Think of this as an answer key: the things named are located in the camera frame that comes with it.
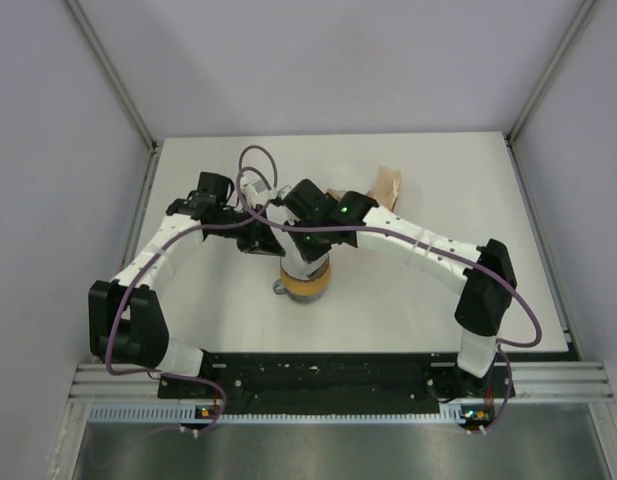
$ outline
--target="white table surface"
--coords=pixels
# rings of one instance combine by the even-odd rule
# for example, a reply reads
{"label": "white table surface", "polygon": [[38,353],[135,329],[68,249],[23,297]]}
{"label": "white table surface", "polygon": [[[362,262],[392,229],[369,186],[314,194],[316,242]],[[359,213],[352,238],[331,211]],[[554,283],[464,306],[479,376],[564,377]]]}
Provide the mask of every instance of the white table surface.
{"label": "white table surface", "polygon": [[[241,150],[258,143],[274,155],[280,186],[310,178],[326,187],[366,192],[377,166],[402,171],[396,213],[437,233],[509,249],[518,291],[544,332],[535,351],[565,351],[562,327],[501,133],[170,138],[164,143],[139,246],[166,207],[196,187],[202,170],[232,178]],[[270,172],[253,152],[246,163]],[[326,295],[298,305],[272,292],[279,260],[242,254],[233,240],[209,237],[161,299],[171,334],[217,352],[453,352],[458,297],[432,277],[392,258],[334,247]],[[513,302],[502,336],[534,332]]]}

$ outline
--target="purple cable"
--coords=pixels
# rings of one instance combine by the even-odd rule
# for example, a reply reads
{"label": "purple cable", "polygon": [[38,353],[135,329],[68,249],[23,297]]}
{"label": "purple cable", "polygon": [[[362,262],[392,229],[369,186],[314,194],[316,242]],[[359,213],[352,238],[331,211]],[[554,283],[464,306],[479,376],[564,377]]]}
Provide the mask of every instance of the purple cable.
{"label": "purple cable", "polygon": [[[392,236],[395,238],[398,238],[400,240],[403,240],[407,243],[410,243],[412,245],[414,245],[415,247],[420,247],[423,248],[425,250],[429,250],[430,252],[434,253],[435,255],[441,255],[443,257],[449,258],[451,260],[457,261],[459,263],[463,263],[464,265],[467,265],[471,268],[474,268],[476,270],[481,271],[482,273],[488,275],[489,277],[491,277],[492,279],[494,279],[497,283],[499,283],[504,289],[506,289],[506,291],[508,293],[510,293],[515,300],[521,305],[521,307],[524,309],[524,311],[526,312],[526,314],[528,315],[528,317],[530,318],[533,326],[535,327],[535,339],[531,342],[514,342],[512,340],[506,340],[506,339],[499,339],[497,341],[497,351],[499,353],[499,355],[501,355],[504,359],[504,361],[506,362],[506,366],[507,366],[507,370],[508,370],[508,386],[506,388],[506,393],[503,399],[503,403],[501,405],[501,407],[499,408],[499,411],[497,412],[497,415],[495,416],[495,419],[493,419],[493,421],[491,422],[491,424],[484,430],[484,434],[488,431],[490,431],[490,429],[493,427],[493,425],[495,425],[500,417],[501,414],[503,413],[503,411],[506,408],[506,405],[508,404],[508,399],[510,398],[510,395],[512,393],[512,369],[510,366],[510,361],[508,359],[508,356],[501,350],[501,345],[510,345],[513,347],[520,347],[520,348],[531,348],[534,347],[536,345],[538,345],[541,342],[542,339],[542,330],[541,330],[541,325],[539,323],[539,320],[537,319],[537,316],[535,315],[535,313],[533,312],[532,308],[530,307],[530,305],[528,305],[528,303],[524,300],[524,298],[517,293],[517,291],[508,284],[508,282],[506,282],[500,275],[498,275],[497,273],[493,272],[492,270],[484,267],[483,265],[480,265],[479,263],[473,262],[471,260],[468,260],[467,258],[464,258],[460,255],[457,255],[455,253],[452,252],[447,252],[445,250],[441,250],[439,248],[433,247],[432,245],[427,245],[426,243],[420,242],[418,240],[415,240],[414,238],[408,237],[406,235],[403,235],[401,233],[398,232],[393,232],[392,230],[388,230],[388,229],[384,229],[384,228],[377,228],[377,227],[367,227],[367,226],[341,226],[341,227],[295,227],[295,226],[290,226],[290,225],[282,225],[276,222],[273,222],[271,220],[268,220],[267,218],[263,217],[261,215],[261,213],[263,213],[266,208],[268,207],[268,203],[266,203],[266,205],[264,205],[261,210],[259,210],[258,212],[255,211],[250,205],[248,205],[248,203],[246,202],[246,199],[243,195],[243,192],[241,191],[241,186],[240,186],[240,181],[241,178],[244,176],[244,174],[248,171],[255,173],[256,175],[258,175],[261,180],[264,182],[264,184],[266,185],[266,187],[268,189],[271,188],[270,182],[268,181],[268,179],[261,173],[261,171],[259,171],[258,169],[254,168],[254,167],[244,167],[243,166],[243,160],[244,157],[246,155],[246,153],[248,153],[250,150],[259,150],[261,152],[263,152],[266,157],[268,158],[268,160],[270,160],[270,164],[272,166],[272,170],[273,170],[273,186],[276,188],[277,187],[277,183],[278,183],[278,171],[277,171],[277,165],[275,163],[274,158],[272,157],[272,155],[268,152],[268,150],[266,150],[264,147],[261,147],[259,145],[250,145],[248,147],[246,147],[242,152],[241,155],[239,156],[239,172],[237,173],[237,178],[235,181],[235,191],[237,192],[237,198],[239,200],[239,202],[242,204],[243,208],[246,210],[246,212],[248,212],[250,214],[250,218],[247,220],[244,220],[242,222],[236,223],[236,224],[231,224],[231,225],[199,225],[199,226],[194,226],[191,227],[189,229],[186,229],[180,233],[178,233],[177,235],[175,235],[174,237],[172,237],[170,240],[168,240],[168,242],[166,242],[162,247],[161,250],[165,251],[168,248],[170,248],[175,242],[177,242],[179,239],[181,239],[182,237],[188,235],[191,232],[195,232],[198,230],[224,230],[224,229],[231,229],[231,228],[239,228],[242,227],[244,225],[248,225],[249,223],[253,222],[254,220],[257,220],[265,225],[268,225],[270,227],[273,228],[277,228],[280,229],[282,231],[286,231],[286,232],[296,232],[296,233],[328,233],[328,232],[371,232],[371,233],[379,233],[379,234],[383,234],[386,236]],[[119,324],[121,323],[121,316],[123,315],[124,310],[126,309],[126,306],[128,304],[128,300],[130,298],[130,295],[132,293],[132,291],[135,289],[135,287],[137,286],[137,284],[139,283],[139,280],[148,272],[148,270],[152,267],[152,265],[154,265],[154,263],[157,261],[157,259],[161,256],[161,253],[155,253],[154,256],[146,263],[146,265],[137,273],[137,275],[135,276],[135,278],[133,278],[133,280],[130,282],[130,284],[126,287],[126,291],[124,292],[124,295],[122,296],[121,302],[119,303],[119,307],[117,309],[117,312],[115,314],[115,318],[112,324],[112,327],[110,329],[110,337],[108,340],[108,345],[106,348],[106,356],[105,356],[105,363],[106,363],[106,370],[108,371],[108,373],[110,373],[111,375],[127,375],[127,374],[131,374],[131,373],[144,373],[144,372],[151,372],[153,370],[151,369],[130,369],[130,370],[124,370],[124,371],[116,371],[114,370],[114,368],[112,367],[112,350],[113,350],[113,345],[114,345],[114,340],[115,337],[117,335],[117,330],[119,329]],[[224,392],[224,390],[217,384],[215,384],[214,382],[211,382],[210,380],[205,380],[202,378],[198,378],[198,377],[187,377],[187,376],[183,376],[183,375],[176,375],[176,374],[167,374],[164,373],[163,375],[165,376],[169,376],[171,378],[179,378],[182,380],[191,380],[191,381],[196,381],[199,383],[203,383],[206,385],[211,385],[213,386],[222,396],[223,402],[222,402],[222,406],[220,408],[219,413],[215,416],[215,418],[213,419],[213,421],[202,430],[203,433],[206,433],[208,430],[210,430],[211,428],[214,428],[217,424],[217,421],[219,420],[219,418],[221,417],[221,415],[223,414],[223,411],[226,407],[226,403],[227,403],[227,396],[226,393]],[[164,427],[160,427],[159,429],[155,429],[154,431],[148,432],[147,434],[145,434],[143,437],[141,437],[137,442],[133,442],[132,445],[130,445],[128,448],[131,448],[132,446],[134,446],[135,444],[141,442],[144,438],[146,438],[147,436],[152,435],[153,433],[156,433],[157,431],[162,431],[165,430]]]}
{"label": "purple cable", "polygon": [[[277,186],[277,181],[278,181],[278,172],[277,172],[277,165],[275,163],[275,160],[273,159],[272,155],[270,154],[270,152],[268,152],[268,150],[266,150],[264,147],[261,147],[259,145],[250,145],[249,147],[246,147],[242,152],[241,155],[239,156],[239,168],[242,168],[243,165],[243,159],[246,155],[246,153],[248,153],[250,150],[260,150],[261,152],[264,153],[264,155],[266,155],[266,157],[268,157],[268,160],[270,160],[270,164],[272,166],[272,171],[273,171],[273,185],[276,187]],[[265,183],[267,186],[270,187],[270,184],[268,183],[268,180],[265,180]],[[266,208],[268,208],[268,203],[266,203],[266,205],[264,205],[262,207],[262,209],[260,210],[261,213],[263,213]],[[229,224],[229,225],[196,225],[194,227],[188,228],[182,232],[179,232],[177,235],[175,235],[174,237],[172,237],[170,240],[168,240],[166,243],[164,243],[161,247],[161,251],[166,251],[168,250],[171,246],[173,246],[179,239],[185,237],[186,235],[188,235],[189,233],[192,232],[196,232],[198,230],[227,230],[227,229],[231,229],[231,228],[239,228],[239,227],[243,227],[245,225],[248,225],[249,223],[252,223],[255,221],[255,217],[250,217],[247,220],[238,222],[238,223],[233,223],[233,224]],[[139,270],[139,272],[137,272],[137,275],[135,275],[135,277],[131,280],[130,284],[126,287],[126,291],[124,292],[124,294],[121,297],[121,301],[119,302],[119,307],[117,308],[117,311],[115,312],[115,318],[113,320],[112,323],[112,327],[110,328],[110,337],[108,339],[108,345],[106,346],[106,355],[105,355],[105,364],[106,364],[106,370],[108,371],[108,373],[110,375],[115,375],[115,376],[120,376],[120,375],[130,375],[133,373],[152,373],[152,372],[157,372],[157,370],[153,370],[150,368],[133,368],[133,369],[128,369],[128,370],[115,370],[112,366],[112,351],[113,351],[113,346],[115,343],[115,338],[117,336],[117,331],[119,330],[119,324],[121,323],[121,317],[124,313],[124,311],[126,310],[126,307],[128,305],[128,300],[130,299],[130,295],[132,294],[133,290],[137,287],[137,284],[139,283],[139,281],[143,278],[143,276],[150,270],[150,268],[155,264],[155,262],[159,259],[159,257],[161,256],[161,252],[157,252],[155,253],[150,260],[148,260],[148,262],[146,262],[146,265],[144,265],[143,268],[141,268]],[[166,377],[170,377],[170,378],[175,378],[178,380],[185,380],[185,381],[193,381],[193,382],[197,382],[197,383],[202,383],[204,385],[209,385],[211,387],[213,387],[217,392],[219,392],[219,394],[221,395],[221,406],[219,407],[219,412],[217,413],[217,415],[215,415],[215,417],[212,419],[212,421],[207,424],[203,429],[200,430],[200,433],[206,434],[208,433],[210,430],[212,430],[213,428],[215,428],[217,426],[217,422],[219,421],[219,419],[221,418],[221,416],[223,415],[225,409],[226,409],[226,405],[228,404],[228,396],[226,395],[226,392],[224,391],[223,388],[221,388],[217,383],[211,381],[211,380],[207,380],[205,378],[200,378],[200,377],[188,377],[185,375],[177,375],[175,373],[162,373],[162,376],[166,376]],[[153,436],[156,433],[161,433],[161,432],[166,432],[166,431],[171,431],[171,430],[178,430],[179,427],[173,426],[173,425],[166,425],[166,426],[162,426],[162,427],[157,427],[154,428],[152,430],[149,430],[148,432],[144,433],[143,435],[141,435],[139,438],[129,442],[128,444],[124,445],[119,452],[114,455],[112,458],[109,458],[108,460],[106,460],[103,463],[98,463],[95,459],[94,459],[94,454],[92,451],[92,444],[89,445],[88,447],[88,455],[89,455],[89,459],[90,459],[90,463],[93,465],[94,468],[99,469],[99,470],[103,470],[108,468],[110,465],[112,465],[119,457],[125,455],[129,450],[131,450],[132,448],[134,448],[135,446],[139,445],[140,443],[142,443],[143,441],[145,441],[147,438]]]}
{"label": "purple cable", "polygon": [[[205,426],[203,426],[202,428],[200,428],[197,431],[199,432],[200,435],[205,435],[210,430],[215,428],[217,426],[217,422],[219,421],[221,416],[224,414],[224,410],[226,409],[226,404],[228,403],[227,402],[228,396],[226,395],[225,390],[223,388],[221,388],[217,383],[215,383],[215,382],[213,382],[211,380],[206,380],[205,378],[187,377],[185,375],[177,375],[177,374],[174,374],[174,373],[169,373],[169,374],[167,374],[167,376],[169,378],[175,378],[175,379],[178,379],[178,380],[195,381],[195,382],[203,383],[204,385],[209,385],[209,386],[213,387],[215,390],[217,390],[219,392],[219,394],[221,395],[221,398],[222,398],[221,406],[219,407],[219,412],[217,412],[217,414],[213,417],[213,419],[211,420],[210,423],[205,424]],[[146,433],[140,435],[136,439],[131,440],[130,442],[126,443],[124,446],[122,446],[117,451],[117,453],[115,455],[113,455],[108,460],[106,460],[105,462],[102,462],[102,463],[99,463],[99,462],[97,462],[95,460],[95,455],[94,455],[94,452],[93,452],[93,445],[90,442],[91,438],[90,438],[90,436],[88,436],[88,438],[86,439],[87,450],[88,450],[88,459],[90,460],[90,464],[93,466],[93,468],[95,468],[96,470],[104,470],[104,469],[108,468],[110,465],[112,465],[114,462],[116,462],[117,459],[119,459],[120,457],[122,457],[126,453],[128,453],[128,451],[132,450],[134,447],[136,447],[140,443],[144,442],[149,437],[152,437],[154,434],[161,433],[161,432],[173,431],[173,430],[179,430],[179,429],[180,429],[180,427],[175,426],[175,425],[164,425],[164,426],[161,426],[161,427],[156,427],[156,428],[153,428],[151,430],[148,430]]]}
{"label": "purple cable", "polygon": [[295,226],[290,226],[290,225],[282,225],[280,223],[275,223],[271,220],[268,220],[267,218],[261,216],[258,212],[255,212],[252,207],[250,205],[248,205],[246,203],[246,199],[244,198],[243,192],[241,191],[241,187],[239,186],[239,181],[241,180],[241,178],[244,176],[245,172],[253,172],[255,174],[257,174],[264,182],[264,184],[266,185],[267,188],[271,188],[270,184],[268,183],[268,180],[266,179],[266,177],[256,168],[254,167],[243,167],[239,173],[237,174],[237,180],[235,181],[235,183],[237,184],[235,191],[237,192],[237,196],[239,197],[239,201],[243,204],[244,209],[254,218],[256,218],[259,222],[268,225],[270,227],[273,228],[278,228],[279,230],[283,230],[285,232],[294,232],[294,233],[335,233],[335,232],[371,232],[371,233],[380,233],[382,235],[386,235],[386,236],[391,236],[391,237],[395,237],[398,238],[399,240],[403,240],[404,242],[410,243],[412,245],[414,245],[415,247],[420,247],[423,248],[424,250],[429,250],[432,253],[434,253],[435,255],[440,255],[442,257],[447,257],[451,260],[455,260],[456,262],[459,263],[463,263],[464,265],[467,265],[471,268],[474,268],[476,270],[479,270],[480,272],[485,273],[486,275],[488,275],[490,278],[492,278],[493,280],[495,280],[497,283],[499,283],[502,287],[504,287],[506,289],[506,291],[512,295],[514,297],[515,300],[517,300],[517,302],[519,302],[519,304],[521,305],[521,307],[524,309],[524,311],[526,312],[526,314],[528,315],[528,317],[530,318],[533,326],[535,327],[535,339],[532,340],[531,342],[513,342],[511,340],[505,340],[505,339],[499,339],[498,343],[504,344],[504,345],[510,345],[513,347],[520,347],[520,348],[531,348],[534,347],[536,345],[539,345],[539,343],[541,342],[541,339],[543,337],[542,331],[541,331],[541,325],[539,324],[539,320],[537,319],[537,316],[535,315],[535,312],[532,311],[532,308],[530,308],[530,305],[528,305],[528,303],[526,302],[526,300],[524,300],[524,298],[517,293],[517,291],[508,283],[506,282],[506,280],[504,280],[500,275],[498,275],[497,273],[493,272],[492,270],[490,270],[489,268],[484,267],[483,265],[477,263],[477,262],[473,262],[472,260],[468,260],[467,258],[462,257],[461,255],[457,255],[455,253],[452,252],[447,252],[445,250],[441,250],[437,247],[433,247],[432,245],[428,245],[424,242],[421,242],[419,240],[416,240],[414,238],[411,238],[407,235],[404,235],[402,233],[398,233],[398,232],[394,232],[392,230],[388,230],[385,228],[378,228],[378,227],[367,227],[367,226],[340,226],[340,227],[295,227]]}

